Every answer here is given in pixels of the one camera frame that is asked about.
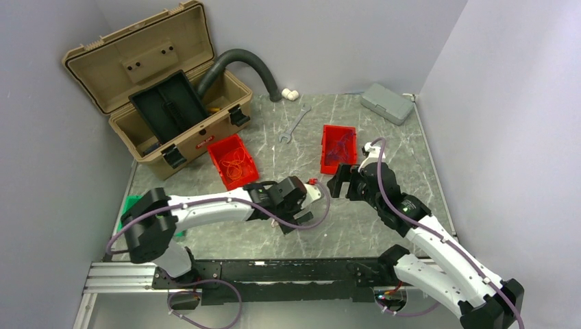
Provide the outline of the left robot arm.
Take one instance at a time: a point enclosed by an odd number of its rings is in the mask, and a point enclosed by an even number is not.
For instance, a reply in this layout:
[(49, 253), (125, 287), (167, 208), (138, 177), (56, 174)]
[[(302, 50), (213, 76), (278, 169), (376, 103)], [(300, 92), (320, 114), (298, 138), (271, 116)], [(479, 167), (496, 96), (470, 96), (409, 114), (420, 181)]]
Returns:
[(186, 288), (195, 282), (197, 269), (191, 251), (174, 241), (176, 232), (272, 218), (287, 234), (311, 220), (310, 212), (296, 215), (322, 197), (317, 183), (302, 182), (296, 176), (198, 196), (167, 195), (163, 188), (154, 188), (123, 215), (122, 227), (113, 238), (125, 239), (132, 263), (153, 263), (178, 287)]

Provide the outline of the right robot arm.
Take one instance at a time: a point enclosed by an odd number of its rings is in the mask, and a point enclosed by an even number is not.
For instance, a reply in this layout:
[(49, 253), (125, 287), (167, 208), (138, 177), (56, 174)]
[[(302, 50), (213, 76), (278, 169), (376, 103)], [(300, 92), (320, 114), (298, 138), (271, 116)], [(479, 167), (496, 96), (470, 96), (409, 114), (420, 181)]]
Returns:
[(378, 258), (383, 283), (399, 280), (420, 288), (455, 314), (463, 328), (509, 328), (513, 323), (524, 327), (523, 286), (515, 279), (502, 279), (471, 256), (424, 203), (401, 192), (385, 163), (340, 164), (327, 184), (332, 197), (338, 197), (345, 182), (347, 199), (368, 203), (386, 226), (440, 267), (435, 270), (405, 247), (394, 245)]

